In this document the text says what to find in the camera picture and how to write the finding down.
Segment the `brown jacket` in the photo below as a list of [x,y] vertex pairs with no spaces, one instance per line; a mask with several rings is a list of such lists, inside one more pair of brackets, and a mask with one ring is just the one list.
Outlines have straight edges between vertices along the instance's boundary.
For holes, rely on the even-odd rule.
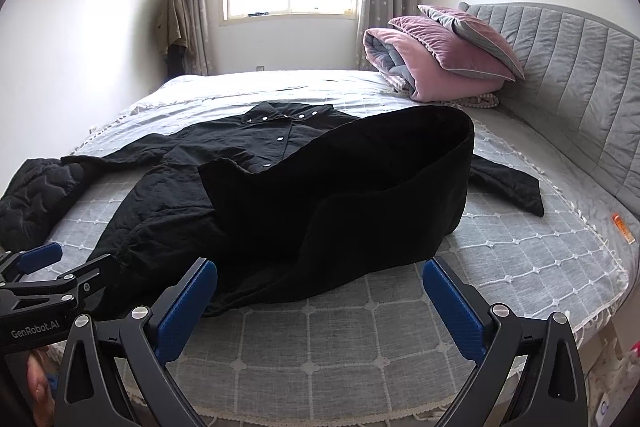
[[162,0],[156,24],[156,40],[160,54],[165,56],[171,44],[190,50],[191,23],[184,0]]

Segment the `clamp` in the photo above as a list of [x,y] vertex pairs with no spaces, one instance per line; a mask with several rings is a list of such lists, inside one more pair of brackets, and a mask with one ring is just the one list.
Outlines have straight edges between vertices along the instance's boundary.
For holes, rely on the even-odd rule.
[[527,362],[501,425],[588,425],[582,366],[564,314],[544,321],[518,317],[504,304],[490,306],[442,257],[424,264],[422,284],[462,356],[476,363],[437,427],[482,427],[522,355]]
[[200,258],[151,308],[138,306],[124,318],[97,322],[90,312],[117,273],[113,257],[99,257],[54,281],[17,282],[61,256],[52,243],[0,259],[0,410],[8,425],[34,426],[26,350],[66,340],[55,427],[139,427],[116,358],[128,360],[159,427],[205,427],[166,364],[180,356],[209,303],[216,266]]

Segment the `folded pink comforter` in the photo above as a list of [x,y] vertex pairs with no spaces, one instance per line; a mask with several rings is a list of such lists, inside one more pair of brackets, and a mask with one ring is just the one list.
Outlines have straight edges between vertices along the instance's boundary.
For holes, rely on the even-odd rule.
[[364,35],[367,60],[396,89],[417,102],[446,102],[481,96],[502,87],[503,78],[470,78],[443,70],[419,41],[399,30],[370,28]]

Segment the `shirt collar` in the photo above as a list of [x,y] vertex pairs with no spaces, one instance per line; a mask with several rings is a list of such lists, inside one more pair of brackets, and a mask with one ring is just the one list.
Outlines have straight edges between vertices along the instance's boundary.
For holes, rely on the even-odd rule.
[[320,116],[334,108],[330,103],[325,105],[307,105],[304,103],[261,102],[242,115],[242,123],[261,123],[281,118],[293,120],[309,120]]

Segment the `black coat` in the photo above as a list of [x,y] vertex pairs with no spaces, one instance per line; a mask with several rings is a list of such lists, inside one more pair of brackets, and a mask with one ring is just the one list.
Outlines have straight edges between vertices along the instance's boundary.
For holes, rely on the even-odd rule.
[[[39,245],[55,224],[52,216],[60,219],[60,209],[97,175],[150,166],[90,257],[109,253],[121,267],[97,318],[153,302],[197,257],[214,261],[219,272],[207,314],[303,299],[432,257],[462,215],[473,143],[472,122],[450,107],[359,120],[331,105],[261,103],[171,136],[145,136],[105,158],[63,158],[52,171],[80,172],[81,181],[68,184],[68,195],[51,196],[50,212],[21,230],[37,231],[30,239]],[[542,208],[535,178],[479,165],[472,178],[524,208],[537,208],[537,201]],[[7,224],[18,214],[22,224],[33,216],[24,196],[37,179],[21,183],[17,175],[12,193],[0,200],[0,244],[29,236]],[[398,222],[405,226],[398,229]],[[28,242],[19,248],[37,246]]]

